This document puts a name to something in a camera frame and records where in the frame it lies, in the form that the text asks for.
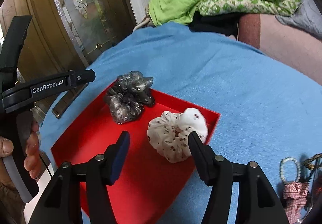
bed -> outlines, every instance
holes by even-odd
[[[61,119],[49,112],[40,128],[41,149],[51,162],[50,148],[71,122],[118,75],[131,70],[153,76],[156,90],[221,113],[209,145],[232,162],[257,161],[277,192],[281,159],[321,152],[322,86],[223,35],[191,32],[176,23],[144,28],[105,51],[89,68],[95,81]],[[286,177],[294,178],[294,171],[287,167]],[[157,223],[200,223],[210,191],[194,171]],[[229,224],[234,223],[237,199],[234,185]]]

black gripper handle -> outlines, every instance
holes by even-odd
[[[3,116],[0,120],[0,136],[13,142],[12,155],[3,158],[7,172],[23,202],[30,202],[39,191],[36,180],[32,179],[24,167],[25,144],[30,136],[32,112],[15,112]]]

black cloth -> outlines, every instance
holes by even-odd
[[[192,32],[217,32],[237,38],[239,22],[242,13],[233,12],[215,16],[202,16],[198,11],[194,13],[189,29]]]

smartphone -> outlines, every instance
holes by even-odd
[[[60,119],[67,108],[72,104],[76,97],[86,88],[88,83],[77,86],[75,89],[71,89],[64,94],[64,96],[57,102],[54,108],[52,108],[52,113],[57,119]]]

white scrunchie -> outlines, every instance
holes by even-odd
[[[184,113],[165,111],[149,122],[148,140],[161,156],[176,163],[191,156],[188,136],[192,131],[199,135],[202,143],[206,141],[208,128],[198,109],[188,108]]]

